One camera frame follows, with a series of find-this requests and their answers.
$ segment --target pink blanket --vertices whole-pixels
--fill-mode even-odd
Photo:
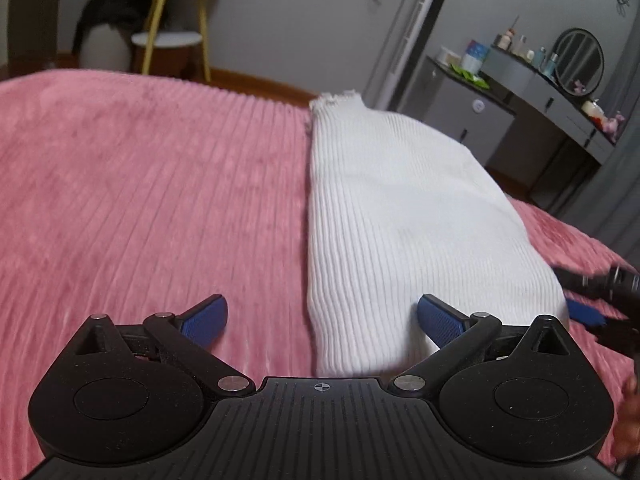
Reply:
[[[4,83],[0,110],[1,479],[42,459],[29,396],[91,313],[137,323],[220,292],[230,316],[216,355],[258,384],[313,373],[306,110],[81,71]],[[617,259],[514,206],[548,261],[594,271]],[[572,334],[618,402],[630,360]]]

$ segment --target gray curtain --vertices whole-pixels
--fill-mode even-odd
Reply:
[[[640,12],[600,104],[627,118],[616,149],[560,218],[640,269]]]

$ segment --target white sweater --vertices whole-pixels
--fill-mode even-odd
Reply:
[[[399,372],[437,347],[415,303],[566,321],[562,289],[468,149],[357,94],[312,103],[308,308],[319,376]]]

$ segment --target wooden floor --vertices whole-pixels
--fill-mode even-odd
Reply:
[[[41,70],[52,68],[53,65],[55,65],[56,68],[78,68],[78,60],[72,54],[65,52],[59,53],[53,62],[52,60],[47,61],[42,58],[29,57],[12,60],[8,65],[0,67],[0,81],[40,72]],[[180,68],[183,66],[184,60],[178,60],[178,63],[176,63],[176,55],[174,53],[166,50],[159,50],[154,54],[151,73],[152,75],[182,75],[184,77],[185,71]],[[191,68],[186,78],[204,84],[204,78],[199,76],[201,71],[202,70],[198,70],[197,67]],[[306,108],[309,101],[316,97],[316,95],[311,94],[310,92],[306,92],[284,83],[278,83],[268,79],[262,79],[217,68],[211,69],[211,79],[212,81],[210,84],[217,88],[223,88],[246,95],[255,95],[257,97],[271,99],[274,101],[281,101],[302,108]],[[492,168],[487,168],[487,171],[503,192],[517,200],[530,203],[528,189],[526,186],[500,173],[499,171],[493,170]]]

